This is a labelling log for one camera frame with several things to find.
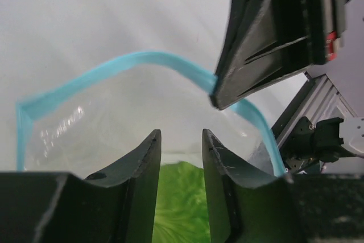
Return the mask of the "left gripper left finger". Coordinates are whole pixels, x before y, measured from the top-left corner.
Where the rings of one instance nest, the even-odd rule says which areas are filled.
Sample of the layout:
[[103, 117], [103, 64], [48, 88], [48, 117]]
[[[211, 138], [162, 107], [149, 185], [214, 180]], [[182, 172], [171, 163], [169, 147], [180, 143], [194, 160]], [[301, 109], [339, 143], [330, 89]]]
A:
[[1, 173], [2, 242], [151, 242], [160, 130], [81, 179], [69, 172]]

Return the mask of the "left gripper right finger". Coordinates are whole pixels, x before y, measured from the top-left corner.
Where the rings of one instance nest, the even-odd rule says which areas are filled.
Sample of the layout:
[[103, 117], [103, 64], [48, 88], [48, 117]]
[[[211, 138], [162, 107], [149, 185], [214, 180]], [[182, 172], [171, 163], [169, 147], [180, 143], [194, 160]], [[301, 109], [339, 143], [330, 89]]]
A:
[[363, 175], [269, 175], [208, 129], [202, 158], [212, 242], [362, 242]]

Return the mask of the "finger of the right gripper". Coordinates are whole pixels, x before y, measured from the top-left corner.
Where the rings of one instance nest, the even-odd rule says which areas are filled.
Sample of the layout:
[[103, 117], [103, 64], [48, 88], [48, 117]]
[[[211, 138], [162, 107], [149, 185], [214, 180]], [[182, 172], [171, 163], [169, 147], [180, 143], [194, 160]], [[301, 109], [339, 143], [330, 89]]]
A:
[[226, 109], [312, 62], [306, 0], [231, 0], [212, 104]]

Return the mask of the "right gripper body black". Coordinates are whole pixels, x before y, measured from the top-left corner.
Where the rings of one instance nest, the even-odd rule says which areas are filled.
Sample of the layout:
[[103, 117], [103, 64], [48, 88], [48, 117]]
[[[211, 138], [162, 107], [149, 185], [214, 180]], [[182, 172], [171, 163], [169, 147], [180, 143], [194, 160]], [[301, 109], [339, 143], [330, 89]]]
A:
[[351, 0], [304, 0], [308, 16], [310, 63], [323, 65], [344, 47], [345, 5]]

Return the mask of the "green lettuce toy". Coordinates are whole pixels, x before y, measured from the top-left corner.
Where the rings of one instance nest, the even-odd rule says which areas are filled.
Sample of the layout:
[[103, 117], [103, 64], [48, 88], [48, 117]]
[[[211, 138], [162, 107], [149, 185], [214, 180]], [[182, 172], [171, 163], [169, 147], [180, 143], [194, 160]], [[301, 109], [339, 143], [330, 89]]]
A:
[[188, 162], [161, 166], [152, 242], [210, 242], [203, 169]]

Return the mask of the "clear zip top bag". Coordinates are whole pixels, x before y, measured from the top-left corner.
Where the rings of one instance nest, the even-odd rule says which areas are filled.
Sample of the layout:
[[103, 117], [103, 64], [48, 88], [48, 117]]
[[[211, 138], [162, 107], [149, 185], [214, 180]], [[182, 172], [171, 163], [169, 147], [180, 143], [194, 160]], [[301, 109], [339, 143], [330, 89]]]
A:
[[16, 167], [86, 177], [159, 129], [161, 166], [188, 162], [202, 169], [201, 133], [208, 128], [239, 157], [283, 175], [264, 116], [245, 99], [215, 109], [209, 95], [216, 81], [210, 71], [166, 52], [136, 52], [105, 62], [16, 105]]

